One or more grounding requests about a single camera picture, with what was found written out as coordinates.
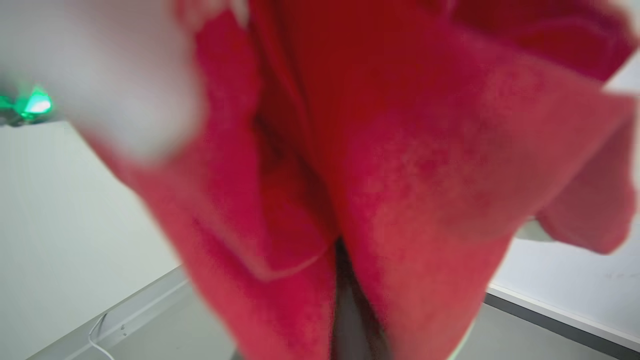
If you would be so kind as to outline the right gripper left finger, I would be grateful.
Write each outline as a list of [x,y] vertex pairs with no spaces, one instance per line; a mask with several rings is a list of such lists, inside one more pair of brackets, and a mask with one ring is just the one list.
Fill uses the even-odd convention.
[[336,242],[335,260],[336,302],[331,360],[365,360],[365,333],[356,299],[358,283],[342,240]]

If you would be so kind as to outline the white clothing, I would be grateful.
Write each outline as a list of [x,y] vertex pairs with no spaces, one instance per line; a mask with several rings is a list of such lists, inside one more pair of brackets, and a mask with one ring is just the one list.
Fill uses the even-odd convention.
[[201,130],[195,34],[249,0],[0,0],[0,71],[42,85],[64,118],[151,164]]

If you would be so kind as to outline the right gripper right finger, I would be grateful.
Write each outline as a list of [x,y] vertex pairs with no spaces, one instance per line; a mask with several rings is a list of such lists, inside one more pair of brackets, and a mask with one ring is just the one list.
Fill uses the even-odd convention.
[[363,360],[392,360],[384,328],[357,280],[353,281],[353,296],[362,327],[360,332],[364,336],[363,344],[360,346],[364,352]]

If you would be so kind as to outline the aluminium frame profile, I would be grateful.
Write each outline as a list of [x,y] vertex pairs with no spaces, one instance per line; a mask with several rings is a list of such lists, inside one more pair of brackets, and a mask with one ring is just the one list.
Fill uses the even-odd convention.
[[190,280],[179,266],[27,360],[82,360],[94,354],[98,360],[108,360],[105,351],[164,315],[190,294]]

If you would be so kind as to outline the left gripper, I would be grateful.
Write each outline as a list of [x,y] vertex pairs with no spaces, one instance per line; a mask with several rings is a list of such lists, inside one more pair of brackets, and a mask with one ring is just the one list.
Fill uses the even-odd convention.
[[54,119],[54,102],[40,86],[0,90],[0,126],[32,126]]

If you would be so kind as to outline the white and black baseboard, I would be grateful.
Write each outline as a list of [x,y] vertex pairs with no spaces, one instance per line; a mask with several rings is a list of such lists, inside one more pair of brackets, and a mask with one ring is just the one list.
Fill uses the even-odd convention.
[[602,325],[500,285],[489,285],[484,303],[613,357],[615,360],[640,360],[640,337]]

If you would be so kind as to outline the white partition panel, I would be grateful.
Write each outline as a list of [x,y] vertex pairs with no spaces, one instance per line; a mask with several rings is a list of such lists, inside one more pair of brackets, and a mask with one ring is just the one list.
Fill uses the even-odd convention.
[[178,265],[68,123],[0,127],[0,360],[26,360]]

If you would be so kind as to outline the red clothing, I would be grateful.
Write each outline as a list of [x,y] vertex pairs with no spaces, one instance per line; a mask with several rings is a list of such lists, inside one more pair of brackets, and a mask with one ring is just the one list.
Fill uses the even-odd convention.
[[249,0],[194,34],[201,134],[138,194],[246,360],[333,360],[347,264],[393,360],[449,360],[517,230],[608,254],[638,47],[608,0]]

